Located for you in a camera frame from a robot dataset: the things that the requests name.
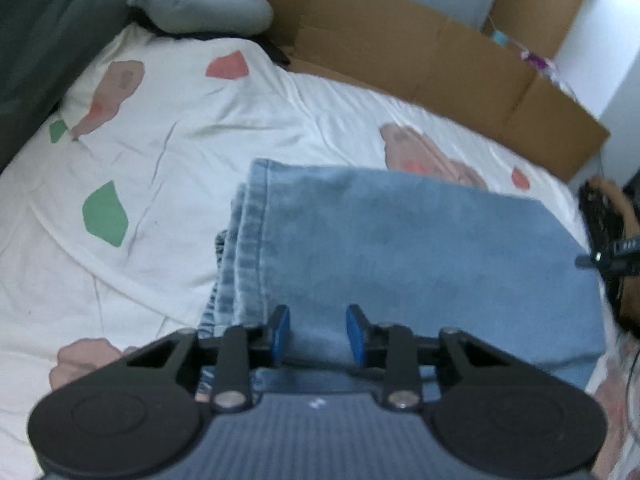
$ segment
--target metal screw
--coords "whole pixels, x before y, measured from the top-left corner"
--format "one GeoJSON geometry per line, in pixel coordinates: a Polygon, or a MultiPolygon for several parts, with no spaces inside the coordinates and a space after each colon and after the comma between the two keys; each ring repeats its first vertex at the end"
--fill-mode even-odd
{"type": "Polygon", "coordinates": [[[399,390],[390,394],[386,400],[394,408],[405,410],[407,408],[414,408],[420,403],[420,397],[414,392],[409,390],[399,390]]]}
{"type": "Polygon", "coordinates": [[[213,397],[213,402],[224,410],[232,410],[243,406],[246,402],[246,397],[241,392],[227,390],[213,397]]]}

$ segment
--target black circular pad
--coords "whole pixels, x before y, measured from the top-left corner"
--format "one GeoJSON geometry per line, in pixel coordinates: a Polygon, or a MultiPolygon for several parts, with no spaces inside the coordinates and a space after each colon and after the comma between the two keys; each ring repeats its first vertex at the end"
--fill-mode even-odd
{"type": "Polygon", "coordinates": [[[570,386],[456,386],[434,426],[450,452],[507,478],[552,478],[585,467],[607,433],[602,409],[570,386]]]}
{"type": "Polygon", "coordinates": [[[179,458],[200,430],[180,386],[62,388],[31,413],[41,466],[67,478],[136,478],[179,458]]]}

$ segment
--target bed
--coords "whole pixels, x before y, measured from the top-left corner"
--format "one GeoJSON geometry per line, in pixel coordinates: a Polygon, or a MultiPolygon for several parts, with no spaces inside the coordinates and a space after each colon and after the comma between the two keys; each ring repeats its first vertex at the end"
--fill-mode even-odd
{"type": "MultiPolygon", "coordinates": [[[[83,0],[67,3],[63,17],[83,0]]],[[[199,324],[216,277],[216,235],[255,158],[425,175],[438,160],[492,192],[539,200],[588,246],[560,180],[450,119],[287,72],[245,40],[158,38],[130,23],[109,41],[126,20],[122,9],[104,19],[108,38],[89,30],[91,48],[58,51],[70,86],[39,68],[41,78],[20,80],[20,91],[50,91],[9,118],[13,146],[28,141],[0,176],[0,478],[39,475],[25,423],[52,388],[199,324]],[[26,112],[31,123],[15,119],[26,112]],[[34,121],[42,124],[30,137],[34,121]],[[406,128],[431,158],[401,153],[385,137],[388,124],[406,128]]],[[[86,27],[69,20],[61,38],[86,27]]],[[[602,318],[613,356],[618,334],[604,302],[602,318]]],[[[566,376],[595,392],[612,374],[607,357],[572,363],[566,376]]]]}

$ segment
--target light blue denim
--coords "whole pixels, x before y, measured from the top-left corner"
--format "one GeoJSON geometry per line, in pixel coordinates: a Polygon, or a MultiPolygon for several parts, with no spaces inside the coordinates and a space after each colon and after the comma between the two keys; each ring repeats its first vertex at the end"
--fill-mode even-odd
{"type": "Polygon", "coordinates": [[[350,364],[344,316],[357,303],[419,335],[459,327],[577,386],[604,350],[596,272],[575,268],[580,245],[536,200],[256,160],[232,209],[218,332],[286,304],[290,358],[350,364]]]}

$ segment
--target green leaf pattern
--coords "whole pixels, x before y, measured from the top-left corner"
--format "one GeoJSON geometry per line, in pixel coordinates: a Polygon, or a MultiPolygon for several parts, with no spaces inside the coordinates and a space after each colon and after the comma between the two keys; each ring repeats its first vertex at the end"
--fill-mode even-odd
{"type": "Polygon", "coordinates": [[[51,139],[51,143],[57,143],[62,135],[66,132],[68,128],[66,127],[65,121],[57,120],[49,125],[49,137],[51,139]]]}
{"type": "Polygon", "coordinates": [[[114,247],[122,245],[129,219],[118,199],[113,180],[87,197],[82,206],[82,217],[87,232],[114,247]]]}

